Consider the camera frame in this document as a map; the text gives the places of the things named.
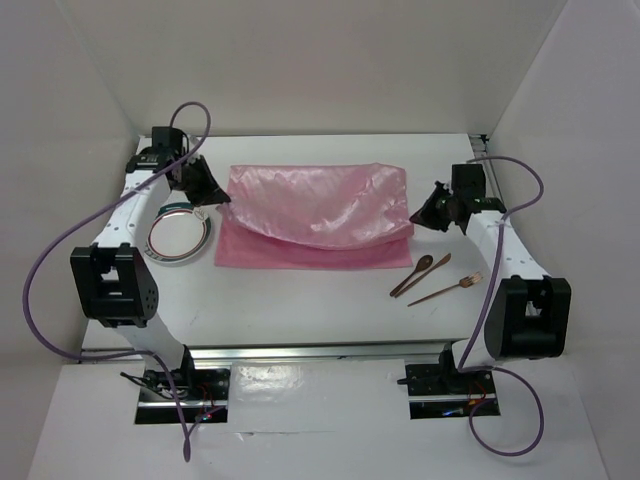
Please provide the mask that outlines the white plate with coloured rim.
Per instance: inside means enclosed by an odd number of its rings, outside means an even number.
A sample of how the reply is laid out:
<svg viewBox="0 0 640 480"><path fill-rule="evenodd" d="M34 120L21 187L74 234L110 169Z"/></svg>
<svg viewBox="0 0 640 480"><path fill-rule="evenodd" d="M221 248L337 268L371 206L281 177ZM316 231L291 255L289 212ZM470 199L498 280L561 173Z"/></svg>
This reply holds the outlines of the white plate with coloured rim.
<svg viewBox="0 0 640 480"><path fill-rule="evenodd" d="M177 264L197 257L214 237L214 223L201 207L189 202L162 206L151 226L145 255L161 264Z"/></svg>

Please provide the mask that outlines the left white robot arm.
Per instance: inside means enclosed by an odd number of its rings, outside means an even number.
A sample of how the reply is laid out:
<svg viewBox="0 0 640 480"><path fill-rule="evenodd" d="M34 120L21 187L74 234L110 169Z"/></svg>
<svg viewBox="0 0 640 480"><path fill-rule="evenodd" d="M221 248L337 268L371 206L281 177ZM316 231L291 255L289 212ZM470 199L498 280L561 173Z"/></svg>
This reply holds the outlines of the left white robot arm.
<svg viewBox="0 0 640 480"><path fill-rule="evenodd" d="M158 313L159 288L144 260L144 247L161 206L174 191L196 206L229 202L206 160L190 155L185 132L155 127L151 144L126 165L123 194L108 224L91 245L73 250L70 263L85 316L116 331L145 354L145 385L176 399L196 390L189 349Z"/></svg>

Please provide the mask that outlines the pink satin rose cloth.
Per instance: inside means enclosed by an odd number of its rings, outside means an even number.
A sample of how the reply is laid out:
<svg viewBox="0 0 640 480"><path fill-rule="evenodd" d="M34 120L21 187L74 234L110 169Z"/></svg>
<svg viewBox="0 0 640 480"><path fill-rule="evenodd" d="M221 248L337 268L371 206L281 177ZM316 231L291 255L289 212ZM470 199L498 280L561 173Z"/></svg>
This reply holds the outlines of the pink satin rose cloth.
<svg viewBox="0 0 640 480"><path fill-rule="evenodd" d="M364 270L412 264L404 169L233 165L218 267Z"/></svg>

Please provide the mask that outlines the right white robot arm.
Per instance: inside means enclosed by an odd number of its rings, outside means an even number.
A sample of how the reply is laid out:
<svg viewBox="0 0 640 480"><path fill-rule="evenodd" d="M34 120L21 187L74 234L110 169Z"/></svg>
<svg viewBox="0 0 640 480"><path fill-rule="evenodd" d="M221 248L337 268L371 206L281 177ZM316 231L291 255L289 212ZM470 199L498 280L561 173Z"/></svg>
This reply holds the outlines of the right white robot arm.
<svg viewBox="0 0 640 480"><path fill-rule="evenodd" d="M446 346L437 373L422 385L464 393L475 377L507 361L553 358L563 352L571 287L533 259L512 226L513 213L488 196L484 169L472 161L453 165L450 181L436 183L411 215L413 224L430 230L459 227L490 273L470 338Z"/></svg>

